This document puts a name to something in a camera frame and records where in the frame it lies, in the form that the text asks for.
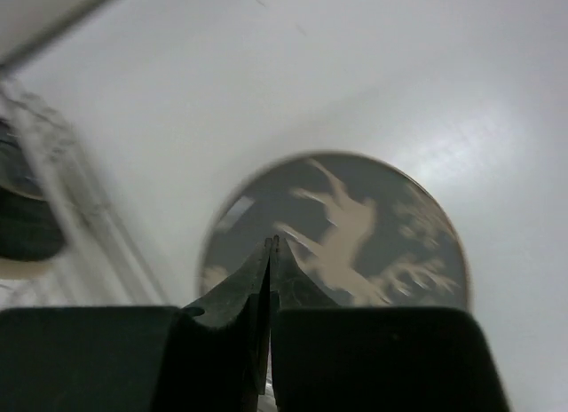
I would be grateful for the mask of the black gold rimmed plate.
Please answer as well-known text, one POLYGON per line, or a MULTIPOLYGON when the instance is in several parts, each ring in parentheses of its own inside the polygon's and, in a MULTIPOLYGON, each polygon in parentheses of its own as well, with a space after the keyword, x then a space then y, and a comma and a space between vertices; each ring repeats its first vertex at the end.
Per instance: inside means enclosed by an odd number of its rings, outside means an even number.
POLYGON ((43 194, 17 136, 1 120, 1 257, 40 262, 66 246, 64 234, 43 194))

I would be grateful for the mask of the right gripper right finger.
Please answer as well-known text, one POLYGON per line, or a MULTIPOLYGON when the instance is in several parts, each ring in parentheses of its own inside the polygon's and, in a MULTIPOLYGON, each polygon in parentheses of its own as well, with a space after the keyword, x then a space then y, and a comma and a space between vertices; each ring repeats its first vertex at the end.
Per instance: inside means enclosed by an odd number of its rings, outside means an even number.
POLYGON ((281 411, 507 411, 485 335, 462 310, 341 307, 270 252, 272 388, 281 411))

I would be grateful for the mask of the dark grey deer plate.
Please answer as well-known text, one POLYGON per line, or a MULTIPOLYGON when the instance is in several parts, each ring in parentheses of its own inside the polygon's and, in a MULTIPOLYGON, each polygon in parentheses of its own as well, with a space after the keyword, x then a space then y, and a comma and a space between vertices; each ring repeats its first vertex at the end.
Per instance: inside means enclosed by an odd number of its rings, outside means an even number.
POLYGON ((339 305, 470 307, 468 261, 452 222, 386 162, 313 152, 250 176, 212 224, 199 291, 213 289, 273 236, 339 305))

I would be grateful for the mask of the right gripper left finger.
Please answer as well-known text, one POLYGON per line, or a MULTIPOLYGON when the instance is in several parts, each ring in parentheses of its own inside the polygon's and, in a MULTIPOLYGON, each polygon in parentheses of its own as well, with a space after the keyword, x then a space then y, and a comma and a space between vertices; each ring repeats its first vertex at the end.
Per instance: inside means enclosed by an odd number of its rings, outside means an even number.
POLYGON ((264 391, 271 242, 184 307, 11 308, 4 411, 253 411, 264 391))

